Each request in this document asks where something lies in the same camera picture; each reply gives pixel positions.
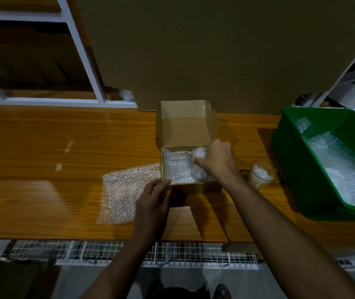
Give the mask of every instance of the person's left arm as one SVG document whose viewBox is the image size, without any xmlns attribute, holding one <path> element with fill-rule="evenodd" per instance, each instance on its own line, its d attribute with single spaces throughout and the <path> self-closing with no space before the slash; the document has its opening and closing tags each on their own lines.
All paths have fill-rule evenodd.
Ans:
<svg viewBox="0 0 355 299">
<path fill-rule="evenodd" d="M 127 297 L 144 257 L 164 232 L 171 192 L 168 191 L 163 201 L 161 195 L 170 182 L 168 179 L 156 179 L 145 186 L 136 202 L 134 229 L 130 240 L 81 299 Z"/>
</svg>

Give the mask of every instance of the person's right arm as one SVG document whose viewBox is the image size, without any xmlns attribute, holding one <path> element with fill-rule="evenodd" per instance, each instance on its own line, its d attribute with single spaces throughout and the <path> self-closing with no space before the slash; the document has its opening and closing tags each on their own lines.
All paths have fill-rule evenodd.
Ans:
<svg viewBox="0 0 355 299">
<path fill-rule="evenodd" d="M 229 193 L 288 298 L 355 298 L 355 281 L 241 177 L 230 143 L 214 140 L 195 163 Z"/>
</svg>

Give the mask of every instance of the workbench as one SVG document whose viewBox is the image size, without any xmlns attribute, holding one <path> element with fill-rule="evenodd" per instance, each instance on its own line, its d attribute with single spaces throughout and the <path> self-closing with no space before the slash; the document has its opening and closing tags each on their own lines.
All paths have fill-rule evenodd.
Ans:
<svg viewBox="0 0 355 299">
<path fill-rule="evenodd" d="M 231 142 L 240 169 L 271 161 L 280 171 L 270 147 L 280 116 L 218 116 L 219 138 Z M 0 105 L 0 238 L 128 239 L 131 222 L 96 224 L 101 176 L 159 160 L 154 112 Z M 279 179 L 261 193 L 285 216 L 319 243 L 355 246 L 355 222 L 305 219 Z M 225 191 L 190 195 L 184 208 L 171 208 L 163 240 L 252 241 Z"/>
</svg>

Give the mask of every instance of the forearm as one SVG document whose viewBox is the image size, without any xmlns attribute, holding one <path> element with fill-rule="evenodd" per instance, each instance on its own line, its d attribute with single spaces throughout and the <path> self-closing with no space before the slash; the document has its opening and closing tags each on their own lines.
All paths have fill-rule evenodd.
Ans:
<svg viewBox="0 0 355 299">
<path fill-rule="evenodd" d="M 355 298 L 355 282 L 240 176 L 224 188 L 280 287 L 289 298 Z"/>
<path fill-rule="evenodd" d="M 126 298 L 149 248 L 132 237 L 81 298 Z"/>
</svg>

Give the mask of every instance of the gray floor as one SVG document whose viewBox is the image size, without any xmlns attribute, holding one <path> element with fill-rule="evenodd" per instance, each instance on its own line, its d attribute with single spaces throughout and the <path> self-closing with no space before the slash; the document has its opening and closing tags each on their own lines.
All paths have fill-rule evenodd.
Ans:
<svg viewBox="0 0 355 299">
<path fill-rule="evenodd" d="M 104 270 L 96 266 L 64 266 L 52 299 L 77 299 Z M 355 272 L 350 272 L 355 279 Z M 195 291 L 205 283 L 213 294 L 219 283 L 225 284 L 232 298 L 286 298 L 266 265 L 258 271 L 181 268 L 141 268 L 129 299 L 141 299 L 155 278 L 165 287 L 184 287 Z"/>
</svg>

